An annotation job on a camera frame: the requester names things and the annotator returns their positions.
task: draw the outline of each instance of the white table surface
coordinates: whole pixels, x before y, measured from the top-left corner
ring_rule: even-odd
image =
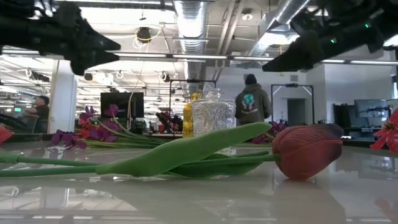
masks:
[[[23,153],[49,156],[40,145],[45,144],[32,144],[35,149]],[[4,145],[13,147],[17,144]],[[395,158],[369,151],[345,147],[336,162],[308,182],[287,181],[273,162],[247,175],[212,180],[95,175],[0,179],[0,224],[398,223],[398,203],[390,212],[376,203],[393,207],[398,202],[398,169],[394,174],[386,167]],[[90,156],[79,151],[59,157],[110,162],[140,153]]]

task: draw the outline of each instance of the crystal glass vase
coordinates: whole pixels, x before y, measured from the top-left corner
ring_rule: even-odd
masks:
[[[193,137],[193,116],[192,116],[192,103],[196,100],[202,98],[202,93],[192,93],[190,97],[190,102],[184,106],[183,115],[183,128],[182,128],[182,137],[190,138]]]
[[[194,136],[234,127],[235,102],[223,100],[222,94],[220,89],[210,89],[204,99],[192,103]]]

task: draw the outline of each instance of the black hat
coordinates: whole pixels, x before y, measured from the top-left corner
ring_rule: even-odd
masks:
[[[50,98],[47,96],[39,96],[38,98],[44,100],[44,103],[48,105],[50,103]]]
[[[244,80],[244,84],[246,84],[246,85],[252,85],[252,84],[256,84],[256,83],[257,83],[257,79],[253,74],[247,75],[246,79]]]

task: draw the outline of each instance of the gray hoodie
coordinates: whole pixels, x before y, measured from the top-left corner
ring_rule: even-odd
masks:
[[[268,95],[258,83],[246,86],[235,103],[235,117],[240,124],[264,122],[272,113]]]

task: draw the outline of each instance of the pillar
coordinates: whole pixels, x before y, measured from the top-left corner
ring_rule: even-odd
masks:
[[[76,91],[78,77],[72,72],[70,62],[54,61],[51,95],[49,134],[58,129],[62,131],[75,130]]]

